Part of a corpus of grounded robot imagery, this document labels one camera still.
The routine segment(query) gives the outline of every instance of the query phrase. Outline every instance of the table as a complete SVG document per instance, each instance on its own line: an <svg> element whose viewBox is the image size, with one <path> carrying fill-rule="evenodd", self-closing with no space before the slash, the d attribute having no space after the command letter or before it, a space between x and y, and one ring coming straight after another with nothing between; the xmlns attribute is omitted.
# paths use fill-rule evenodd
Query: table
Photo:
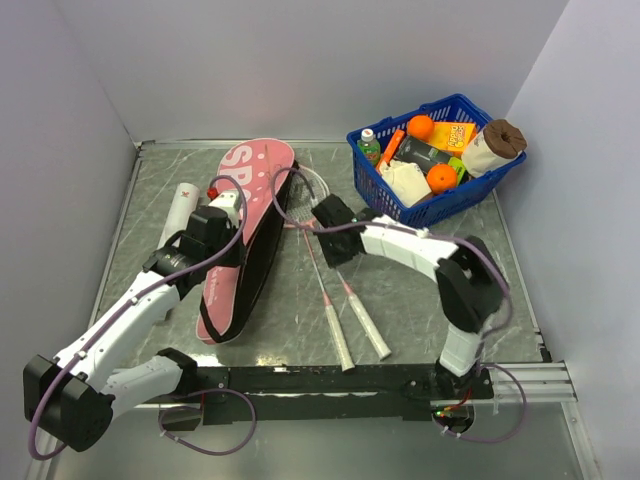
<svg viewBox="0 0 640 480"><path fill-rule="evenodd" d="M215 175L229 142L145 144L133 179L117 247L109 266L98 313L125 292L155 249L180 182L203 192ZM346 143L292 143L296 160L319 173L332 193L357 211L364 206L353 187L352 155ZM539 362L538 335L524 285L501 220L496 197L435 225L436 233L482 238L511 286L512 324L488 339L484 358L496 362ZM341 284L320 255L321 274L356 364L376 364L378 357L347 305ZM389 364L433 363L438 358L448 322L440 308L436 285L423 275L384 258L360 256L340 267L369 310L393 351ZM243 333L223 345L205 345L195 336L202 286L195 288L128 356L121 367L149 360L158 350L174 347L200 366L336 365L324 316L322 296L301 234L285 230L272 271Z"/></svg>

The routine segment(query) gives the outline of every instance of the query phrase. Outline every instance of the yellow box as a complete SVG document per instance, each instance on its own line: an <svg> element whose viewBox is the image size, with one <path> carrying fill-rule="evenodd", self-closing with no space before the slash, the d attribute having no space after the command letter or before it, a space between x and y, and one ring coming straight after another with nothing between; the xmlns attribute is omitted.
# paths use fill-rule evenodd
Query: yellow box
<svg viewBox="0 0 640 480"><path fill-rule="evenodd" d="M429 145L459 157L476 136L475 123L435 122Z"/></svg>

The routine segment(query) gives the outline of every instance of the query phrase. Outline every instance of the white bottle cap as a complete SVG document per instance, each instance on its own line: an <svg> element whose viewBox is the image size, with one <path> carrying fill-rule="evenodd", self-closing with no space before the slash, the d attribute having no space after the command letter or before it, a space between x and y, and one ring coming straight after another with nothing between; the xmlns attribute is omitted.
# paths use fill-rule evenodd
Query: white bottle cap
<svg viewBox="0 0 640 480"><path fill-rule="evenodd" d="M363 142L372 142L373 139L376 138L376 136L373 133L373 130L371 130L370 128L365 128L362 131L360 138L362 138Z"/></svg>

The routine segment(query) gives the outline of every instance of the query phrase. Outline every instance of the metal frame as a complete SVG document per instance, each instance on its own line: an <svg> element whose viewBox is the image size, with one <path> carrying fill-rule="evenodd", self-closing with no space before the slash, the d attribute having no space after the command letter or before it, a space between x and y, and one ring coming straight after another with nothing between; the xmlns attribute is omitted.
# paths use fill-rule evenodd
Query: metal frame
<svg viewBox="0 0 640 480"><path fill-rule="evenodd" d="M221 146L231 147L240 141L242 140L241 139L239 140L185 140L185 141L174 141L174 142L153 141L153 142L142 142L140 144L138 149L138 155L136 156L136 161L134 164L131 180L129 182L129 187L127 189L127 193L123 200L123 205L120 211L120 217L119 217L116 230L114 232L114 236L112 239L111 248L109 250L109 256L107 258L107 263L105 265L104 273L102 275L102 279L100 282L100 287L96 295L96 301L94 303L94 306L91 312L89 326L93 325L93 323L96 321L96 318L97 318L98 308L102 300L102 295L104 293L104 289L106 286L109 270L113 262L113 257L118 245L118 240L122 231L122 226L124 224L124 219L127 214L129 203L131 201L133 189L137 180L138 172L140 170L140 165L141 165L141 162L144 160L144 153L146 151L161 150L161 149L180 149L180 148L199 149L199 148L221 147ZM317 140L293 140L293 141L287 141L287 142L292 144L294 147L304 146L305 148L308 148L310 146L312 147L312 146L327 146L327 145L342 144L342 142L336 142L336 141L317 141ZM516 264L518 276L523 286L523 290L524 290L525 298L527 301L527 306L531 314L533 326L536 331L536 334L539 337L539 345L541 346L541 348L546 348L544 347L544 340L540 333L540 329L536 321L535 314L533 312L533 307L531 305L531 301L529 299L526 285L522 277L520 265L517 260L515 250L513 248L511 236L509 234L509 230L507 228L504 215L500 207L500 202L498 200L498 196L495 193L495 191L493 195L495 197L500 219L505 229L509 246L511 248L511 252ZM563 412L565 414L566 423L567 423L567 429L570 433L571 440L573 442L573 446L580 464L580 468L582 470L583 477L589 480L601 479L602 476L600 474L597 462L593 454L593 449L589 441L588 433L586 431L584 422L582 421L580 412L578 410L577 397L573 389L573 384L571 382L571 378L569 377L569 372L567 371L567 367L565 363L564 362L501 363L500 365L509 369L509 371L515 375L518 381L521 382L522 386L524 387L525 393L527 395L528 402L560 403L562 405ZM499 405L499 404L512 404L512 403L521 402L520 392L516 388L514 382L504 373L498 370L492 370L491 381L493 384L495 398L492 400L472 400L471 401L472 404ZM278 393L274 395L285 397L285 396L290 396L292 394ZM434 404L437 404L437 405L447 405L451 403L453 402L452 401L434 402ZM177 404L156 403L156 404L140 405L137 408L161 409L161 408L166 408L174 405L177 405ZM38 438L38 448L42 449L42 451L50 451L51 449L55 448L56 444L57 444L57 440L54 437L47 434L46 432L43 432L43 431L41 432L41 435ZM48 475L50 474L51 468L53 468L52 461L47 461L47 462L32 461L28 469L26 479L27 480L46 480L47 478L49 478Z"/></svg>

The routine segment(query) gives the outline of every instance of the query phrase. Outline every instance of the white wall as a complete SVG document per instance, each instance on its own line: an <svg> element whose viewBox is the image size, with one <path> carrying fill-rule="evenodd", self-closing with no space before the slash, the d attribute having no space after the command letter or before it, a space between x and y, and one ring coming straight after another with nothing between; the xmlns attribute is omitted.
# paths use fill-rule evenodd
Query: white wall
<svg viewBox="0 0 640 480"><path fill-rule="evenodd" d="M508 118L527 166L501 191L534 308L605 478L640 477L640 3L571 0Z"/></svg>
<svg viewBox="0 0 640 480"><path fill-rule="evenodd" d="M0 478L28 465L22 368L88 323L134 149L50 0L0 15Z"/></svg>
<svg viewBox="0 0 640 480"><path fill-rule="evenodd" d="M566 0L54 0L135 140L340 138L454 92L504 115Z"/></svg>

